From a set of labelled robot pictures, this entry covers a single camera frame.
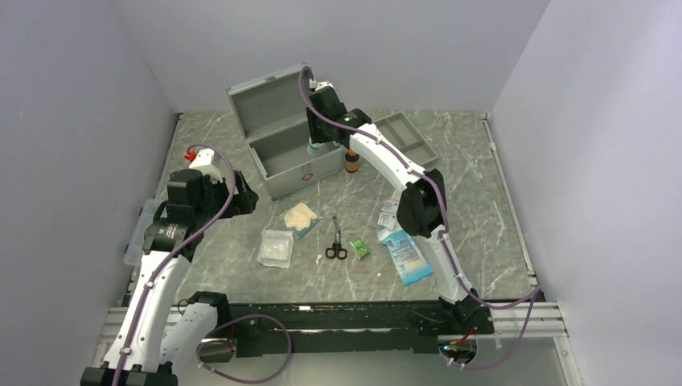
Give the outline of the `small green box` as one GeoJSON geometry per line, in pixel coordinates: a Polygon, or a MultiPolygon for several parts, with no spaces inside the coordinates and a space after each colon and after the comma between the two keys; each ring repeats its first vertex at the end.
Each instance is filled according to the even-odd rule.
{"type": "Polygon", "coordinates": [[[358,260],[363,260],[371,253],[369,247],[359,238],[350,240],[349,245],[358,260]]]}

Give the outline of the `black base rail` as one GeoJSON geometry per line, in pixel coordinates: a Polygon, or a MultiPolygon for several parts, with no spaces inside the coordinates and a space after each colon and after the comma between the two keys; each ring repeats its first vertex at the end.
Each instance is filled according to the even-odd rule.
{"type": "Polygon", "coordinates": [[[440,300],[233,303],[220,309],[207,336],[234,343],[236,356],[249,358],[287,352],[436,354],[450,338],[493,331],[486,307],[456,310],[440,300]]]}

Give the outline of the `black handled scissors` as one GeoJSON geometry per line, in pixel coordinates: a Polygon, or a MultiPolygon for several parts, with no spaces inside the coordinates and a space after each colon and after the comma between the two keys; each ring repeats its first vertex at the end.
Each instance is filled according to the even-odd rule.
{"type": "Polygon", "coordinates": [[[342,246],[342,229],[336,214],[332,216],[332,222],[335,227],[334,239],[331,247],[325,249],[325,258],[345,260],[347,258],[347,250],[342,246]]]}

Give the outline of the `grey metal medicine case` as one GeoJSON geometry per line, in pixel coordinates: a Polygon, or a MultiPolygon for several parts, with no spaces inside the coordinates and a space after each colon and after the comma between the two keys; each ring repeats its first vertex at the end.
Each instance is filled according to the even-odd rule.
{"type": "Polygon", "coordinates": [[[271,199],[343,169],[344,148],[333,142],[309,151],[306,105],[299,93],[301,64],[227,90],[238,125],[271,199]]]}

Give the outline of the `cream latex gloves packet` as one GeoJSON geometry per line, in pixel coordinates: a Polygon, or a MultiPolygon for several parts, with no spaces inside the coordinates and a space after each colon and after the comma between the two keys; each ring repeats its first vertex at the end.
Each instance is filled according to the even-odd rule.
{"type": "Polygon", "coordinates": [[[305,203],[298,203],[283,216],[285,226],[292,229],[297,238],[305,236],[321,219],[305,203]]]}

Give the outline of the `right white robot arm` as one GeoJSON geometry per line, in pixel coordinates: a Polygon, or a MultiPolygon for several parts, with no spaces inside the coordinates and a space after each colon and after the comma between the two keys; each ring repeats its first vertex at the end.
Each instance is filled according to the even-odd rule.
{"type": "Polygon", "coordinates": [[[491,312],[478,298],[450,242],[444,179],[426,170],[392,144],[360,109],[348,111],[333,87],[315,90],[298,82],[313,142],[336,142],[357,153],[392,184],[398,195],[396,219],[432,269],[440,313],[454,334],[490,334],[491,312]]]}

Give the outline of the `clear plastic storage box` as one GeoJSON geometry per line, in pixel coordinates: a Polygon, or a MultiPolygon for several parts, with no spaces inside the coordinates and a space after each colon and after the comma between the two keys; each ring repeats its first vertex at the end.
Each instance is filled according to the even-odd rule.
{"type": "Polygon", "coordinates": [[[139,266],[141,264],[145,231],[152,224],[154,214],[161,203],[160,199],[148,199],[138,211],[138,221],[124,251],[123,262],[126,265],[139,266]]]}

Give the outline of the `clear bag alcohol wipes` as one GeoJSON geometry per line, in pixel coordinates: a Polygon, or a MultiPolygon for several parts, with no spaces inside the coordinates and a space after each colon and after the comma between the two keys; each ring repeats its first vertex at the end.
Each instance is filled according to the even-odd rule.
{"type": "Polygon", "coordinates": [[[397,210],[399,202],[396,199],[382,201],[377,224],[383,228],[393,230],[397,226],[397,210]]]}

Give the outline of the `brown bottle orange cap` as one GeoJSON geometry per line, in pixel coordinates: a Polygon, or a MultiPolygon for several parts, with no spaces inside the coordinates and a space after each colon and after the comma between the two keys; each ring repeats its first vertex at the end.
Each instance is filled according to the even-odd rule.
{"type": "Polygon", "coordinates": [[[355,173],[359,169],[360,156],[354,150],[348,150],[345,154],[344,169],[347,173],[355,173]]]}

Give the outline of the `grey plastic divider tray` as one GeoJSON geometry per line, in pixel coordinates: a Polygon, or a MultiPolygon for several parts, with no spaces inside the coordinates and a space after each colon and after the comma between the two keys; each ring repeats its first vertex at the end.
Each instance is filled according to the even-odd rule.
{"type": "Polygon", "coordinates": [[[379,132],[411,161],[427,167],[438,160],[433,147],[402,112],[382,117],[374,123],[379,132]]]}

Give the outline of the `white bottle green label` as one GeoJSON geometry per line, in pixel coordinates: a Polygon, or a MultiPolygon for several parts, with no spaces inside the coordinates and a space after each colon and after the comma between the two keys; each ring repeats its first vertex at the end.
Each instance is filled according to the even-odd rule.
{"type": "Polygon", "coordinates": [[[313,142],[311,138],[308,138],[306,151],[312,156],[319,156],[323,152],[323,144],[313,142]]]}

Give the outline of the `blue white medical pouch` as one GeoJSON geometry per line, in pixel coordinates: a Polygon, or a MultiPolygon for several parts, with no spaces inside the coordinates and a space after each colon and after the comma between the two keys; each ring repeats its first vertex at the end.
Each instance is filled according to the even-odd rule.
{"type": "Polygon", "coordinates": [[[433,273],[413,238],[403,229],[383,228],[377,239],[386,247],[404,285],[411,285],[433,273]]]}

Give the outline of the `clear gauze pad packet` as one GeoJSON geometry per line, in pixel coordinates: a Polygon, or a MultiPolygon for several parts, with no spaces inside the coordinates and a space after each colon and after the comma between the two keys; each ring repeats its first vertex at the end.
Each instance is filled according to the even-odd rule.
{"type": "Polygon", "coordinates": [[[264,267],[288,269],[291,264],[294,234],[291,231],[265,229],[257,252],[257,262],[264,267]]]}

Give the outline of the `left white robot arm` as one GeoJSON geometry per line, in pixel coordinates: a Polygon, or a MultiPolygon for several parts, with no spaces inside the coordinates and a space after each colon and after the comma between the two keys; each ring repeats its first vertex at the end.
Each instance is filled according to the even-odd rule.
{"type": "Polygon", "coordinates": [[[82,385],[176,385],[177,370],[201,339],[230,329],[227,296],[210,291],[194,293],[179,322],[166,325],[206,224],[252,213],[259,196],[238,170],[231,184],[219,173],[179,170],[167,193],[145,231],[140,276],[123,323],[101,364],[84,369],[82,385]]]}

